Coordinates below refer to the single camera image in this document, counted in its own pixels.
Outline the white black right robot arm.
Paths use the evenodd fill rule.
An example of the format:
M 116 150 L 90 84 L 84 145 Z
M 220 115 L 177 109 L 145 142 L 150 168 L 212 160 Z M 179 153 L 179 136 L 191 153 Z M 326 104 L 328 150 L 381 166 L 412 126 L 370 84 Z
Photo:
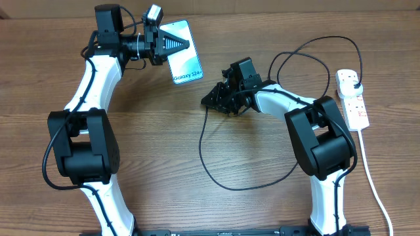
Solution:
M 298 96 L 272 80 L 262 80 L 250 58 L 222 71 L 201 99 L 206 109 L 240 115 L 251 108 L 285 122 L 297 164 L 310 177 L 313 235 L 345 235 L 343 184 L 356 166 L 357 152 L 336 102 Z

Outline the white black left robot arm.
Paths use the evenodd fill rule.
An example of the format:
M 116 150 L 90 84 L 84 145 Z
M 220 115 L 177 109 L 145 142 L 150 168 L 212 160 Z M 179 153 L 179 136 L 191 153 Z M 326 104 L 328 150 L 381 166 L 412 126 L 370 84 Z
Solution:
M 107 111 L 129 61 L 153 66 L 186 50 L 190 42 L 160 29 L 163 10 L 152 5 L 142 15 L 143 34 L 126 34 L 118 4 L 97 5 L 97 29 L 81 50 L 85 73 L 72 100 L 50 112 L 51 140 L 42 162 L 44 181 L 51 188 L 80 189 L 100 222 L 100 235 L 140 235 L 117 181 L 120 154 Z

